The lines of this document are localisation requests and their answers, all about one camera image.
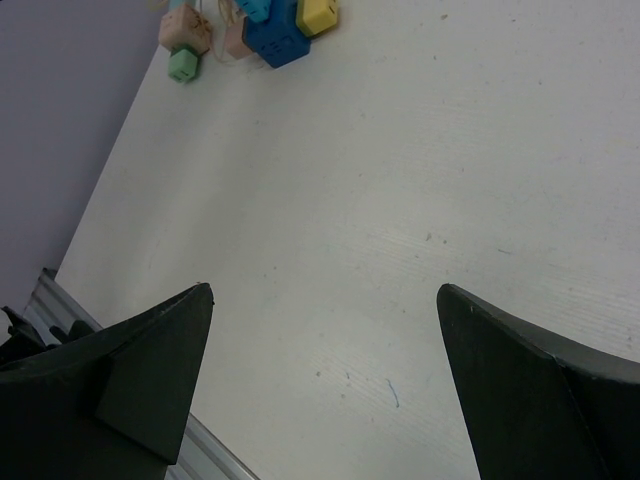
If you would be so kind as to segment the green plug adapter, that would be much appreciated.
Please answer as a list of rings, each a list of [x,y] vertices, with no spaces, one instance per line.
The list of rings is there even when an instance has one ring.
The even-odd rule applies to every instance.
[[[200,72],[201,55],[194,48],[183,44],[171,50],[168,76],[177,83],[188,83]]]

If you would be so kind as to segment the pink brown plug adapter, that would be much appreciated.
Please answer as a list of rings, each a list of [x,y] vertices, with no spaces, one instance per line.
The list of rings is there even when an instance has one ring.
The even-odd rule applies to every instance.
[[[226,29],[224,49],[233,59],[240,60],[253,54],[253,50],[246,44],[245,18],[241,18]]]

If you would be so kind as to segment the pink cube socket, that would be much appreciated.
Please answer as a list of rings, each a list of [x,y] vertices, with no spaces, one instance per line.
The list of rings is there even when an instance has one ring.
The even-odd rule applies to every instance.
[[[211,48],[212,33],[211,23],[194,7],[183,3],[161,18],[158,42],[169,51],[187,45],[202,55]]]

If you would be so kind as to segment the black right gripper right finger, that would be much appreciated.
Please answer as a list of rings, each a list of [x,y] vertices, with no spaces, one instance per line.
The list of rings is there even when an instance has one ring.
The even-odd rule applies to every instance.
[[[638,363],[453,284],[437,310],[481,478],[638,478]]]

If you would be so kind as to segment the dark blue cube socket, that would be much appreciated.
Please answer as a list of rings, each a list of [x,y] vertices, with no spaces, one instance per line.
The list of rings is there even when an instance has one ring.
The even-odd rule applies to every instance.
[[[247,20],[244,40],[253,52],[274,69],[306,56],[311,49],[311,40],[299,30],[294,17],[270,19],[262,23]]]

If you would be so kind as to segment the yellow olive plug adapter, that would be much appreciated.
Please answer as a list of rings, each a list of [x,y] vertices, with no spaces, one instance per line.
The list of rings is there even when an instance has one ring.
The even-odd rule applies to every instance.
[[[299,0],[296,26],[308,38],[315,37],[338,24],[337,0]]]

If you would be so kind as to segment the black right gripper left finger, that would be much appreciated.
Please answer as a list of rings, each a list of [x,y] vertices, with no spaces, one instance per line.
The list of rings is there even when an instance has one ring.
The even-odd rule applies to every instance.
[[[161,479],[177,462],[206,348],[206,283],[57,345],[10,315],[1,347],[5,479]]]

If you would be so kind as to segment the bright blue plug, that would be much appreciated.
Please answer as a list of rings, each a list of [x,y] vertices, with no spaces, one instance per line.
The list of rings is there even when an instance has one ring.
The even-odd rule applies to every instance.
[[[261,23],[269,18],[271,0],[236,0],[236,4],[253,22]]]

